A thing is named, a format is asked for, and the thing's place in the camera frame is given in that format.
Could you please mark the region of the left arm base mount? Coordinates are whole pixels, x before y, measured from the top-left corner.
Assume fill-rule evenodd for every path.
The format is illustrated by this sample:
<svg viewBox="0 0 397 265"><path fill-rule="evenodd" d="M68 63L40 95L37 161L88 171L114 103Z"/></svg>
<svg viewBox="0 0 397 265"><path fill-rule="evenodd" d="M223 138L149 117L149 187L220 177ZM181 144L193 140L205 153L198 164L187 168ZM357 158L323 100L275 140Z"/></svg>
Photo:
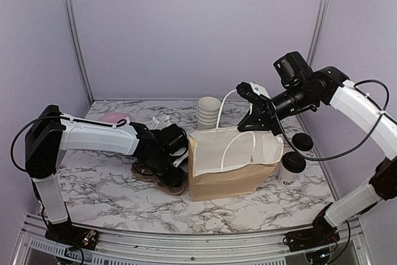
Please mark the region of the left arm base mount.
<svg viewBox="0 0 397 265"><path fill-rule="evenodd" d="M45 233L45 238L48 240L91 251L96 249L98 237L97 230L77 227L70 220L59 224L49 222Z"/></svg>

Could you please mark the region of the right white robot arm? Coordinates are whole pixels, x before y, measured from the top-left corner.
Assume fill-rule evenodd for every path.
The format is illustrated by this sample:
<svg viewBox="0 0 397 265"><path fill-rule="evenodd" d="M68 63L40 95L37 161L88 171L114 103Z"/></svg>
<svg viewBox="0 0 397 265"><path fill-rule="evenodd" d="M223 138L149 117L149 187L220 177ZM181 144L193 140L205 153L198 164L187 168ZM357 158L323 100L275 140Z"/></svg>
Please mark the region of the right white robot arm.
<svg viewBox="0 0 397 265"><path fill-rule="evenodd" d="M267 131L275 136L284 136L283 119L328 106L354 125L359 135L347 138L342 136L342 130L332 133L333 141L342 139L341 153L318 158L318 161L342 158L359 150L368 141L376 145L383 155L372 176L316 217L307 239L313 245L320 245L331 236L332 228L381 201L396 197L396 119L386 111L390 93L385 93L383 105L376 104L361 86L384 86L383 82L376 79L354 82L334 66L313 70L299 52L285 54L274 62L274 68L284 88L276 96L268 95L264 87L255 83L241 82L237 85L238 95L252 106L238 124L240 132Z"/></svg>

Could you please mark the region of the brown cardboard cup carrier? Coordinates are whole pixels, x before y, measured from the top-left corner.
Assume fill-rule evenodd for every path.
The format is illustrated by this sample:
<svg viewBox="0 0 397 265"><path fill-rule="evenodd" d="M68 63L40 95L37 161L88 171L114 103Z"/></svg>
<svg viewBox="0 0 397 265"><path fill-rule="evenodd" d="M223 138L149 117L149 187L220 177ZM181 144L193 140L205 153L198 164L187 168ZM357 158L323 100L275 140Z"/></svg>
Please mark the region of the brown cardboard cup carrier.
<svg viewBox="0 0 397 265"><path fill-rule="evenodd" d="M132 164L131 172L136 179L143 182L154 183L160 191L169 195L181 195L188 186L188 178L186 173L184 173L180 186L167 186L153 174L152 170L150 170L146 163L141 163L139 161Z"/></svg>

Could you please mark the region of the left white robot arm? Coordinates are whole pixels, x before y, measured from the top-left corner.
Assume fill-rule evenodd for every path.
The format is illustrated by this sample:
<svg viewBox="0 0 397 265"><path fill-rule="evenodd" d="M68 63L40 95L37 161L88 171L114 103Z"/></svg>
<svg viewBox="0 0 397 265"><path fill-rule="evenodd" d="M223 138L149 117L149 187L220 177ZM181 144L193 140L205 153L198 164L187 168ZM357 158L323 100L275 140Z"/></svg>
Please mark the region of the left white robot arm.
<svg viewBox="0 0 397 265"><path fill-rule="evenodd" d="M127 156L149 167L155 183L171 194L185 191L187 174L175 161L187 153L185 131L176 124L152 129L128 117L117 123L83 119L46 106L28 126L25 135L25 169L35 186L55 235L65 243L78 239L69 223L57 170L74 151Z"/></svg>

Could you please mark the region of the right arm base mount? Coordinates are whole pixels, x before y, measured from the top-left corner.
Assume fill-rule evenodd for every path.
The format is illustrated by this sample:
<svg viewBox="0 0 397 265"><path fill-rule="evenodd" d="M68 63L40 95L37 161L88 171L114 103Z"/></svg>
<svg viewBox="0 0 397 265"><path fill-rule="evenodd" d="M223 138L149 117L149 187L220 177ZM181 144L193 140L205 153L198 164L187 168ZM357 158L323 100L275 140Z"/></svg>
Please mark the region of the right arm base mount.
<svg viewBox="0 0 397 265"><path fill-rule="evenodd" d="M291 252L303 249L311 249L319 246L337 244L340 240L337 228L332 227L325 219L326 206L314 218L312 227L297 231L290 231L285 234L283 243L289 247Z"/></svg>

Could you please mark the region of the black plastic cup lid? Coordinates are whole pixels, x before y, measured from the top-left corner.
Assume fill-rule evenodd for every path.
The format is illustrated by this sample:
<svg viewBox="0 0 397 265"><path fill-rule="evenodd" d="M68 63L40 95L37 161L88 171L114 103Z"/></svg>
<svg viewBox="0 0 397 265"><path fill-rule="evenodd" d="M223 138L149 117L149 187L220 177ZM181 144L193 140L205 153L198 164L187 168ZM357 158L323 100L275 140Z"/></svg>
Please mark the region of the black plastic cup lid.
<svg viewBox="0 0 397 265"><path fill-rule="evenodd" d="M302 173L306 168L306 161L296 152L287 152L281 159L283 167L291 173Z"/></svg>

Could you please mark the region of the brown paper bag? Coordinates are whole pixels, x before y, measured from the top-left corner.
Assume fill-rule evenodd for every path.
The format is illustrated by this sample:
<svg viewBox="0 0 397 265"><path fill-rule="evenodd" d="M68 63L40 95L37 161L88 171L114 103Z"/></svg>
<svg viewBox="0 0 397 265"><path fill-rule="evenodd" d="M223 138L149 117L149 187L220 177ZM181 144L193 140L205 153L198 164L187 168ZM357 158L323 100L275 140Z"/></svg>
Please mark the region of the brown paper bag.
<svg viewBox="0 0 397 265"><path fill-rule="evenodd" d="M194 202L252 194L274 172L283 155L283 139L272 132L239 132L216 126L189 135L189 191Z"/></svg>

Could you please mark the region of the white paper coffee cup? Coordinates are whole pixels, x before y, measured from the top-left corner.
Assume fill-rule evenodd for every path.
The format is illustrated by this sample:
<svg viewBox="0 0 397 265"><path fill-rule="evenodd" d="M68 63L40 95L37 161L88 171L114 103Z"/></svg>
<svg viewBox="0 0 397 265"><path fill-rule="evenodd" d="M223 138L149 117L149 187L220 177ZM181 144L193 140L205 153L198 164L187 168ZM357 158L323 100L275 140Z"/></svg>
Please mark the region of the white paper coffee cup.
<svg viewBox="0 0 397 265"><path fill-rule="evenodd" d="M293 173L281 166L277 176L279 184L283 187L291 186L299 177L299 173Z"/></svg>

